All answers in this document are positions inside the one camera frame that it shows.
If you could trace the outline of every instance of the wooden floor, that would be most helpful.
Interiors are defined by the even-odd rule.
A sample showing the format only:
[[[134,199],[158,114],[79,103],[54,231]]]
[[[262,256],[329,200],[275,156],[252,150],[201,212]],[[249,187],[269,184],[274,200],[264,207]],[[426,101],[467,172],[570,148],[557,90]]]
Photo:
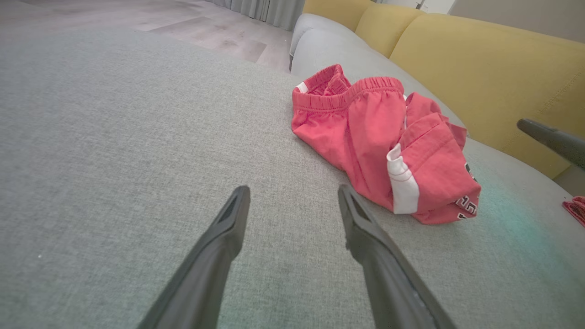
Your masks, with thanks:
[[[203,0],[0,0],[0,47],[83,28],[172,37],[288,73],[292,33]]]

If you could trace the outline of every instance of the red shorts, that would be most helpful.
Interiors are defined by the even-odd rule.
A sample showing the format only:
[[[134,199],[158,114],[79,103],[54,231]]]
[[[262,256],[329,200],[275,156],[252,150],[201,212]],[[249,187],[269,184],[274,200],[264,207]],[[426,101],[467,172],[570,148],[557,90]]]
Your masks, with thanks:
[[[481,186],[463,156],[466,130],[400,81],[371,77],[351,85],[340,65],[292,92],[292,131],[353,188],[396,214],[424,224],[475,217]]]

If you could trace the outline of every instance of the gray sofa seat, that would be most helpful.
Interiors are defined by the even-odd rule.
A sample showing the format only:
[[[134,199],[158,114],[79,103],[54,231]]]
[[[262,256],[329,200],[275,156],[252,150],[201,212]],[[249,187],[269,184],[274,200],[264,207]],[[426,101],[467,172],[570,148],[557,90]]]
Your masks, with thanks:
[[[218,328],[373,328],[348,180],[290,129],[302,81],[113,29],[0,49],[0,327],[135,328],[231,191],[252,203]],[[553,181],[469,140],[478,216],[369,207],[460,328],[580,328],[585,230]]]
[[[291,73],[306,79],[333,64],[341,64],[351,83],[366,77],[395,77],[402,82],[406,95],[417,92],[433,99],[450,122],[465,127],[447,105],[391,60],[368,45],[348,46],[346,36],[328,30],[311,29],[303,34],[292,60]]]
[[[330,20],[311,13],[304,13],[298,18],[297,23],[294,26],[290,56],[295,55],[295,50],[299,40],[301,40],[301,37],[311,29],[325,30],[332,32],[337,36],[343,36],[347,47],[354,45],[359,47],[365,46],[369,48],[367,43],[361,37],[358,37],[355,33],[353,33],[352,30],[335,22],[334,20]]]

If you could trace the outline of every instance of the gray curtain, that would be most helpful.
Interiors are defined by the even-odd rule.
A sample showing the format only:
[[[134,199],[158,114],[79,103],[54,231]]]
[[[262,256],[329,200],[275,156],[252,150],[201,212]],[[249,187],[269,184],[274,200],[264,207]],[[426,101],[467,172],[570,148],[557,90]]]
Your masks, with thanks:
[[[305,0],[270,0],[266,23],[292,31]]]
[[[301,16],[305,0],[206,0],[229,8],[253,19],[266,20],[287,31],[292,31]]]

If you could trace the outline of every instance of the yellow cushion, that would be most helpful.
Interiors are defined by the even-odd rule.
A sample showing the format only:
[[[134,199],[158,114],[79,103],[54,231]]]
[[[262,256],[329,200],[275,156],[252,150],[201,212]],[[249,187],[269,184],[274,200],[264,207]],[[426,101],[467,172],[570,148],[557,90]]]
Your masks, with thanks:
[[[305,0],[302,12],[329,18],[355,31],[362,14],[372,4],[370,0]]]
[[[516,128],[521,118],[585,138],[585,44],[429,14],[390,59],[439,97],[471,137],[555,177],[568,163]]]
[[[362,15],[356,34],[372,49],[390,57],[404,30],[423,14],[423,11],[409,7],[372,4]]]

